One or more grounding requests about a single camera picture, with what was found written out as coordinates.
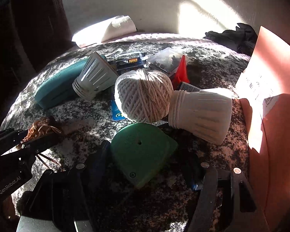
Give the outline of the clear screw box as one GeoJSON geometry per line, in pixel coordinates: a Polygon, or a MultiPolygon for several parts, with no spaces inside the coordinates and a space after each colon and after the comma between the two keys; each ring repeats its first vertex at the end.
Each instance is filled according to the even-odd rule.
{"type": "Polygon", "coordinates": [[[150,69],[165,73],[168,77],[175,74],[183,54],[168,47],[151,56],[146,65],[150,69]]]}

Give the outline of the white ribbed lamp shade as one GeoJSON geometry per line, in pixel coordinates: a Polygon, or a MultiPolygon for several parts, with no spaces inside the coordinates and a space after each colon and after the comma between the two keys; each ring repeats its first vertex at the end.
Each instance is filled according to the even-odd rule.
{"type": "Polygon", "coordinates": [[[203,140],[221,145],[227,135],[232,98],[221,88],[174,91],[170,100],[169,125],[184,129],[203,140]]]}

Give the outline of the patterned bed cover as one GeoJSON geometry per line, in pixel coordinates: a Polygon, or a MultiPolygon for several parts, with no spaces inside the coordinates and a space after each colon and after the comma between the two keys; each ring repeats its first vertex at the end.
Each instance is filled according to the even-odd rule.
{"type": "Polygon", "coordinates": [[[51,61],[32,78],[18,95],[4,118],[1,129],[27,129],[42,117],[52,116],[63,129],[64,139],[47,150],[52,159],[70,168],[96,152],[98,145],[112,141],[123,131],[150,130],[149,137],[169,136],[177,149],[162,169],[143,187],[134,185],[111,162],[106,173],[105,207],[98,210],[100,231],[184,231],[196,208],[199,193],[192,190],[191,178],[196,167],[208,162],[216,169],[249,170],[249,148],[244,114],[236,95],[232,96],[232,114],[227,135],[220,145],[204,141],[183,129],[174,129],[167,121],[138,124],[128,119],[113,120],[111,98],[107,89],[93,100],[73,97],[58,106],[44,110],[35,102],[38,88],[49,78],[77,61],[97,52],[113,60],[126,51],[140,50],[152,56],[165,48],[186,56],[188,79],[199,89],[225,88],[233,91],[250,56],[237,53],[212,41],[168,38],[164,34],[146,34],[130,40],[96,44],[64,53],[51,61]]]}

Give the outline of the pink storage box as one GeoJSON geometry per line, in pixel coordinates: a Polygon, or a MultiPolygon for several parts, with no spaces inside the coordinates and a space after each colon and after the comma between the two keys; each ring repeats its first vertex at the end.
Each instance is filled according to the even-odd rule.
{"type": "Polygon", "coordinates": [[[261,27],[236,92],[248,132],[250,185],[274,231],[290,209],[290,45],[261,27]]]}

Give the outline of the black cloth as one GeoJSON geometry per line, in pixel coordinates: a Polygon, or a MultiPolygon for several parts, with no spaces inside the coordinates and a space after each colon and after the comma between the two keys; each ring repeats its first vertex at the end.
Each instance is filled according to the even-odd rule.
{"type": "Polygon", "coordinates": [[[237,23],[235,30],[225,30],[222,33],[209,31],[205,33],[204,39],[251,57],[258,35],[250,25],[237,23]]]}

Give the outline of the red plastic cone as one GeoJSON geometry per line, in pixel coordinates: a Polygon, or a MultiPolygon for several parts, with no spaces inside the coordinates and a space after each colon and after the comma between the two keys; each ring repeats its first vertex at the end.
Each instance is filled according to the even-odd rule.
{"type": "Polygon", "coordinates": [[[186,69],[186,57],[185,55],[182,56],[180,60],[180,64],[177,68],[176,73],[174,74],[174,77],[171,79],[173,89],[177,89],[177,87],[182,83],[190,83],[190,80],[188,79],[188,73],[186,69]]]}

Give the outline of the small labelled can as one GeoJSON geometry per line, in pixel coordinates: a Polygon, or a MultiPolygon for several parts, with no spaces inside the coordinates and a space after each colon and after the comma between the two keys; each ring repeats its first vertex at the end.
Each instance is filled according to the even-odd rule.
{"type": "Polygon", "coordinates": [[[186,92],[198,92],[200,91],[200,88],[186,82],[181,82],[179,86],[177,87],[177,90],[183,90],[186,92]]]}

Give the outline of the teal glasses case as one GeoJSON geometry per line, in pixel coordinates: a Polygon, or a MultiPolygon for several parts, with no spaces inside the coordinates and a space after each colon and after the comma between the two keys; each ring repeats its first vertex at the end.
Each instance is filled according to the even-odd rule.
{"type": "Polygon", "coordinates": [[[60,103],[78,96],[72,84],[80,75],[87,59],[79,60],[71,66],[63,69],[51,78],[48,78],[39,88],[35,95],[35,102],[42,109],[49,109],[60,103]]]}

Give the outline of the black battery pack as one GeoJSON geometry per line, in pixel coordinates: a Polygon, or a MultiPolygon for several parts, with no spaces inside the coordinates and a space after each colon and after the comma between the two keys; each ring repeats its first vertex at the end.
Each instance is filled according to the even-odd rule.
{"type": "Polygon", "coordinates": [[[140,51],[123,52],[108,61],[110,66],[122,75],[132,70],[143,69],[148,56],[140,51]]]}

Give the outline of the blue card package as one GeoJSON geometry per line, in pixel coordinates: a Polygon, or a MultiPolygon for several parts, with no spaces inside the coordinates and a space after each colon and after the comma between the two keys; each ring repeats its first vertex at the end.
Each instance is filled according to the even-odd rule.
{"type": "Polygon", "coordinates": [[[112,112],[112,119],[114,121],[126,119],[124,116],[122,116],[122,113],[115,102],[115,87],[114,86],[111,87],[111,112],[112,112]]]}

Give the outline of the mint green tape measure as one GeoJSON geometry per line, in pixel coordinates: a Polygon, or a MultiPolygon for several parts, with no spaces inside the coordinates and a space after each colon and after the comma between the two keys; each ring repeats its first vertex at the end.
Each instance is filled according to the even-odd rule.
{"type": "Polygon", "coordinates": [[[115,163],[135,188],[142,188],[165,165],[177,142],[160,128],[136,123],[121,129],[110,150],[115,163]]]}

